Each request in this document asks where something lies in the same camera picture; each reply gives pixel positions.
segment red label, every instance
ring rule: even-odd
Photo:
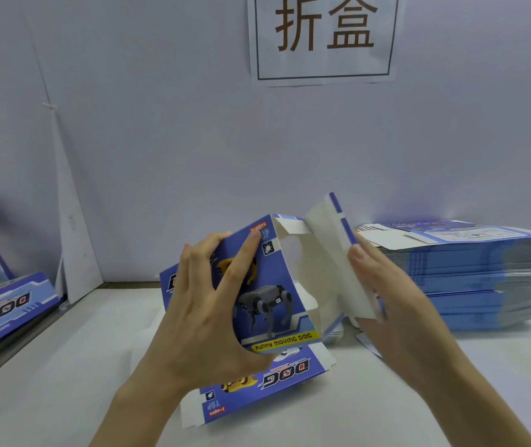
[[[222,406],[222,408],[216,408],[215,410],[210,411],[210,417],[213,417],[213,416],[215,416],[216,414],[219,414],[219,413],[223,413],[223,412],[225,412],[225,410],[226,410],[225,406]]]
[[[263,221],[263,223],[259,223],[258,225],[253,226],[251,229],[249,229],[249,232],[253,232],[255,229],[262,230],[266,226],[267,226],[267,222]]]

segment white tabletop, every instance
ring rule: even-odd
[[[96,290],[8,361],[0,446],[87,445],[161,304],[160,290]],[[350,329],[328,373],[202,427],[182,430],[177,410],[159,445],[447,446],[424,403]],[[531,322],[464,337],[531,376]]]

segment chinese text sign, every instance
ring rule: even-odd
[[[392,79],[404,0],[247,0],[262,86]]]

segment gray robot dog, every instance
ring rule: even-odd
[[[292,295],[284,290],[282,285],[266,285],[253,291],[248,291],[239,296],[237,304],[251,316],[251,332],[255,326],[255,316],[263,315],[269,324],[268,337],[274,337],[274,313],[272,309],[278,304],[284,303],[286,315],[282,324],[290,324],[292,317]]]

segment forearm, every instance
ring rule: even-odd
[[[153,447],[183,395],[133,375],[117,392],[90,447]]]
[[[466,361],[420,392],[452,447],[531,447],[531,435]]]

